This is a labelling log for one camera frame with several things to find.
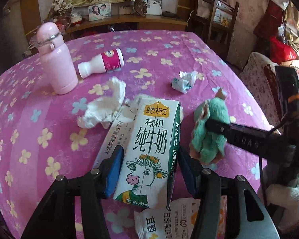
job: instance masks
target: white box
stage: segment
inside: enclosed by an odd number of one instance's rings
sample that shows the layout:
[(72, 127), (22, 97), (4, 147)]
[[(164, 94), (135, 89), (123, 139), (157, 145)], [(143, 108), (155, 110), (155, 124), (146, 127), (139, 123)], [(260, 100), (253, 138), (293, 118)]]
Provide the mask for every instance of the white box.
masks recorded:
[(113, 198), (168, 208), (179, 148), (179, 101), (142, 98)]

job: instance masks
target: yellow logo label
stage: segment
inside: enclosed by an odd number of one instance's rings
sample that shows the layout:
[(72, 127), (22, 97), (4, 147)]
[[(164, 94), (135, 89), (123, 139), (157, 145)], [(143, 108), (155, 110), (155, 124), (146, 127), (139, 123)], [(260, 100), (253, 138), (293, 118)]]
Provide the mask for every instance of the yellow logo label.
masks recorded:
[(155, 102), (153, 104), (145, 106), (143, 115), (168, 118), (169, 107), (164, 106), (161, 102)]
[(107, 57), (112, 57), (112, 56), (114, 55), (114, 50), (105, 51), (104, 54), (105, 54)]

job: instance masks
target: cow's pink nose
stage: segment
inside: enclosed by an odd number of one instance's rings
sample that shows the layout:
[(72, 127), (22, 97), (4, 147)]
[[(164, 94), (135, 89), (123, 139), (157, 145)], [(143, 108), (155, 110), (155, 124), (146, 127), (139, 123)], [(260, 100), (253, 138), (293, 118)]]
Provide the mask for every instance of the cow's pink nose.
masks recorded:
[(128, 176), (126, 177), (126, 181), (128, 182), (128, 184), (136, 185), (139, 183), (139, 177), (128, 174)]

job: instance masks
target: stuffed doll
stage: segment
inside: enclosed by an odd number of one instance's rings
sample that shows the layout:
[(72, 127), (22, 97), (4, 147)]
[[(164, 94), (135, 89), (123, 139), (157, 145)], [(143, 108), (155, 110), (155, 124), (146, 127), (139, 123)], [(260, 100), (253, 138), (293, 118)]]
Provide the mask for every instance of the stuffed doll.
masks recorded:
[(205, 123), (209, 118), (229, 124), (225, 96), (220, 88), (215, 98), (204, 101), (194, 112), (195, 127), (189, 144), (190, 156), (200, 160), (202, 164), (216, 164), (224, 157), (227, 139), (206, 130)]

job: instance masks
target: magenta label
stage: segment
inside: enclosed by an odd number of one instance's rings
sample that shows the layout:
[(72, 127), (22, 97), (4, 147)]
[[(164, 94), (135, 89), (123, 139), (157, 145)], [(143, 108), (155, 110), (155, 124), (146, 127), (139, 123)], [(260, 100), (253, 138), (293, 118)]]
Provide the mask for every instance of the magenta label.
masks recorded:
[(102, 59), (106, 71), (112, 71), (121, 67), (119, 54), (116, 49), (102, 53)]

